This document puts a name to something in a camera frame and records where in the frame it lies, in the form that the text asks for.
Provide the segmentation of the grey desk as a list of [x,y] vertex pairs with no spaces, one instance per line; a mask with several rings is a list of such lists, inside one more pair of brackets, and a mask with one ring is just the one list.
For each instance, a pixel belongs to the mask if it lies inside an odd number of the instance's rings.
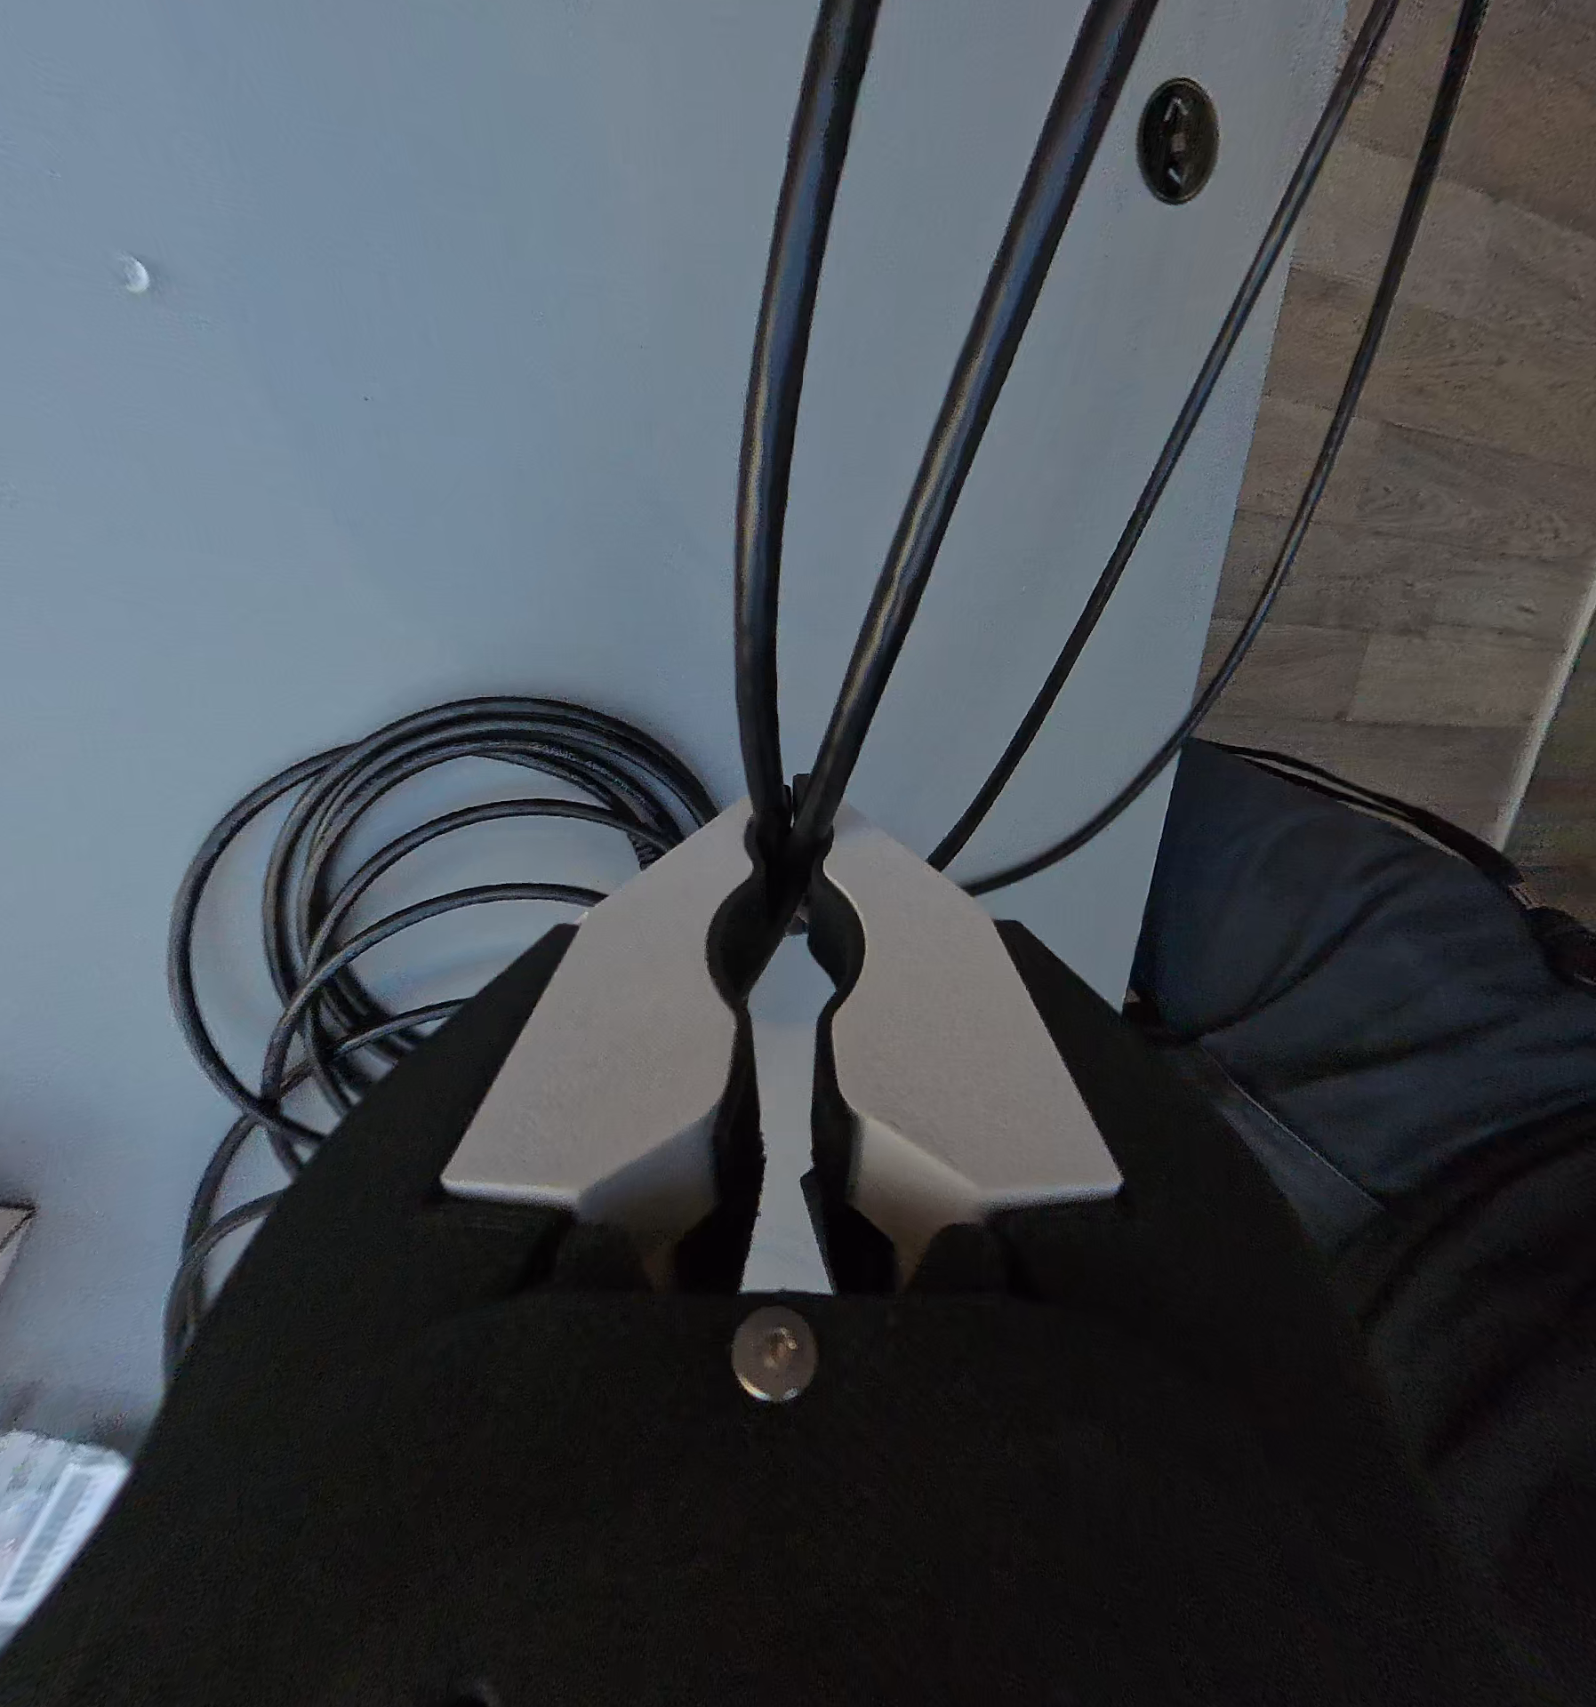
[[[848,800],[957,820],[1071,628],[1328,91],[1345,4],[1160,4]],[[131,1439],[233,1120],[168,907],[242,793],[432,704],[561,697],[742,795],[739,434],[816,4],[0,4],[0,1425]],[[1084,4],[885,4],[787,514],[807,769]],[[1165,207],[1136,120],[1219,111]],[[1271,285],[957,876],[1171,732]]]

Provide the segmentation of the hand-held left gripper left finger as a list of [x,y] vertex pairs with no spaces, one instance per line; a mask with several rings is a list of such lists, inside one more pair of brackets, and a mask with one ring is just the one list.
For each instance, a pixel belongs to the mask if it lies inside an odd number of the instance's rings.
[[657,1290],[741,1292],[765,1179],[748,1001],[783,933],[739,800],[580,918],[445,1194],[608,1229]]

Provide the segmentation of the clear bag of white parts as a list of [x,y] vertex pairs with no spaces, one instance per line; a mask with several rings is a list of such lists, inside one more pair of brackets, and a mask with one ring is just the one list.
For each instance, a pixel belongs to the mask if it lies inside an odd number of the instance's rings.
[[127,1469],[109,1449],[0,1430],[0,1650],[103,1521]]

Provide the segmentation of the black round desk control button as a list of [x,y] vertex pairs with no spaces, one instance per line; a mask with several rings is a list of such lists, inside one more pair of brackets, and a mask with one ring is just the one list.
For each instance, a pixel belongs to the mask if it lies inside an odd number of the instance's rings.
[[1173,76],[1147,98],[1136,131],[1143,185],[1167,207],[1195,200],[1213,176],[1219,120],[1210,93],[1195,80]]

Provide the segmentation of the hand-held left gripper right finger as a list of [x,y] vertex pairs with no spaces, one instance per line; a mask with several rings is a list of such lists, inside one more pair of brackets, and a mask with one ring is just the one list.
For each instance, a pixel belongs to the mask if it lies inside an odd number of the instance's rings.
[[901,1292],[936,1236],[1106,1203],[1121,1171],[997,922],[848,807],[809,889],[805,1199],[833,1292]]

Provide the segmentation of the person's dark trousers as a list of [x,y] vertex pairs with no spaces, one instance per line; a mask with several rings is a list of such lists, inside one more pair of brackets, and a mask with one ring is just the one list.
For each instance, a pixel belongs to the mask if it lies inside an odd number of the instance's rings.
[[1596,992],[1472,865],[1212,743],[1177,763],[1132,990],[1352,1194],[1596,1112]]

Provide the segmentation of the person's black sweater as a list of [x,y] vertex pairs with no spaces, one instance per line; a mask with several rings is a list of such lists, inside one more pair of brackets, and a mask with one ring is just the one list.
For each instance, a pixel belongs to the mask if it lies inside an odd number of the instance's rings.
[[1383,1201],[1334,1275],[1539,1703],[1596,1703],[1596,1105]]

